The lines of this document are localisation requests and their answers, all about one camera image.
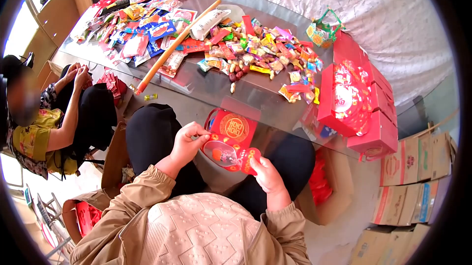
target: stacked cardboard boxes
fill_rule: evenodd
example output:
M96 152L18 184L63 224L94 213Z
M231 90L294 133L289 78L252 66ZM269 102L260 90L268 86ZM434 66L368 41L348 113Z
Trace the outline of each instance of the stacked cardboard boxes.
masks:
M456 151L447 132L399 141L398 152L382 159L371 222L393 226L429 222L431 215L438 213L447 192Z
M351 253L349 265L396 265L408 261L429 227L373 227L364 230Z

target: woman's hand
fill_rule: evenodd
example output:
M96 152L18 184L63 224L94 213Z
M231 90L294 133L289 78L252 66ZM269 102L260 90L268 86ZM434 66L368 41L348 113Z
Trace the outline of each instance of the woman's hand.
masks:
M251 158L249 162L257 173L254 176L257 183L267 193L267 209L278 211L287 207L292 200L279 172L267 158L261 157L259 161Z
M74 80L74 90L81 91L82 87L87 84L88 81L91 81L91 76L88 74L88 67L79 67L77 69L75 80Z
M211 133L196 122L181 128L175 137L174 148L170 153L171 160L180 168L188 164L197 154L198 149L208 141Z
M74 63L71 66L69 66L69 69L67 69L67 73L64 76L64 79L66 79L66 83L70 83L72 80L74 80L75 75L78 72L78 69L80 68L80 63Z

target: black pants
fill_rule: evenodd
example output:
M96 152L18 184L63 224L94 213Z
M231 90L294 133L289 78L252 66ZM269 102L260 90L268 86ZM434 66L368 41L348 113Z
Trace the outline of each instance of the black pants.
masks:
M69 66L64 67L60 79L66 75ZM52 103L52 109L59 108L66 113L73 91L74 81L71 81L58 93L56 101ZM77 166L80 166L90 146L106 150L113 137L111 127L116 125L113 94L107 89L106 84L96 84L83 90L79 98L74 142L61 149L62 159L72 157L77 160Z
M170 154L180 128L174 110L168 105L149 104L134 113L127 124L126 143L136 175ZM294 200L308 183L315 166L315 151L311 142L289 134L267 158L279 171ZM205 187L198 169L190 162L177 175L170 197L202 192ZM256 220L267 209L267 196L251 175L228 197L241 204Z

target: paper gift basket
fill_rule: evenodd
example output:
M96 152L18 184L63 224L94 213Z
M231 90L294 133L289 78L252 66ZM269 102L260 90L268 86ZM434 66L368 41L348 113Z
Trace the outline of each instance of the paper gift basket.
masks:
M334 30L329 25L329 23L325 24L322 22L323 18L326 16L328 11L331 11L336 20L339 22L339 25ZM341 27L346 29L344 27L344 24L341 23L341 20L334 13L334 11L329 6L327 6L326 12L324 12L323 16L320 19L313 19L312 23L306 29L306 34L310 37L311 41L314 42L317 46L322 47L323 49L327 49L336 40L335 34Z

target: wooden handle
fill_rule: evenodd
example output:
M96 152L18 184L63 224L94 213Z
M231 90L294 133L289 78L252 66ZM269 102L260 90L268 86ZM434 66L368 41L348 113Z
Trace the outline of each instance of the wooden handle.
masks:
M175 42L170 45L170 47L159 57L156 63L152 66L152 68L148 71L144 79L139 83L138 85L138 90L136 91L136 95L141 94L147 85L149 85L150 80L154 77L154 75L157 73L157 70L164 64L164 62L169 58L169 56L172 54L172 52L176 49L178 45L184 40L184 38L187 37L188 33L190 32L190 28L192 28L193 25L195 25L198 20L202 19L208 12L214 10L219 4L221 3L221 0L217 0L214 2L211 6L209 6L200 16L197 17L197 19L193 20L193 22L187 26L182 33L179 34L179 36L176 38Z

